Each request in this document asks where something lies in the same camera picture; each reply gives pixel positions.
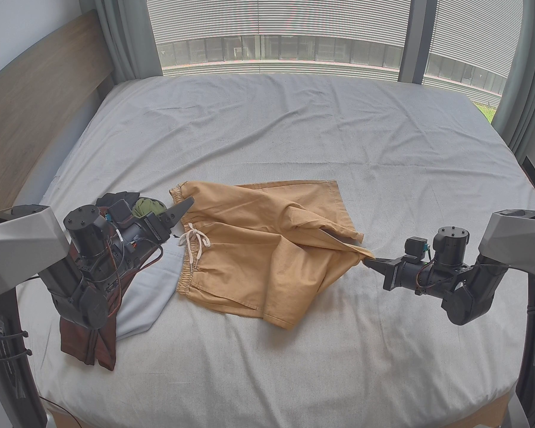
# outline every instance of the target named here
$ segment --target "brown pants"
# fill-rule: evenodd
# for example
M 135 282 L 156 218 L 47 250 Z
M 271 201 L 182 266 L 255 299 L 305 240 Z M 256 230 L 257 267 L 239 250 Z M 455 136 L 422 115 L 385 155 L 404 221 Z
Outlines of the brown pants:
M 315 295 L 372 257 L 357 245 L 363 235 L 335 181 L 185 182 L 171 196 L 175 203 L 194 197 L 182 224 L 211 242 L 196 265 L 186 247 L 177 291 L 209 309 L 290 329 Z M 191 247 L 194 260 L 195 236 Z

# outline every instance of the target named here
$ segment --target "mattress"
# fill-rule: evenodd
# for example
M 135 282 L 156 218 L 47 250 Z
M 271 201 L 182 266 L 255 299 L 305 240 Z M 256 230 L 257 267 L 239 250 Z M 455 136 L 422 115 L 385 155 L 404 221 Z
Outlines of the mattress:
M 456 225 L 471 233 L 471 264 L 491 212 L 535 209 L 513 154 L 465 95 L 317 75 L 123 83 L 42 203 L 61 222 L 107 191 L 171 204 L 168 190 L 186 180 L 292 179 L 336 180 L 378 257 Z M 97 427 L 435 427 L 511 389 L 527 276 L 510 270 L 490 311 L 464 326 L 440 300 L 382 285 L 363 265 L 350 269 L 292 331 L 175 294 L 149 331 L 117 343 L 113 372 L 60 351 L 59 317 L 40 281 L 18 293 L 39 391 Z

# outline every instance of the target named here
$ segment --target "bed frame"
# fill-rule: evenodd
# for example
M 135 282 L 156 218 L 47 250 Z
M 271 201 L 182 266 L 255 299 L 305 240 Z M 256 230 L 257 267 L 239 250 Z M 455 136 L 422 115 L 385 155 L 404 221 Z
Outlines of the bed frame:
M 113 69 L 93 10 L 0 71 L 0 210 L 13 205 L 48 145 Z

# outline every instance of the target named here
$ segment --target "gray curtain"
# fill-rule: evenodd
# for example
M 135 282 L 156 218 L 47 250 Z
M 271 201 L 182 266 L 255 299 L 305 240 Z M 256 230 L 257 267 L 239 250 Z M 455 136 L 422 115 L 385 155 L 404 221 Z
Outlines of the gray curtain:
M 79 5 L 82 12 L 97 10 L 116 84 L 163 75 L 147 0 L 79 0 Z
M 535 127 L 535 0 L 523 0 L 519 44 L 492 125 L 521 162 Z

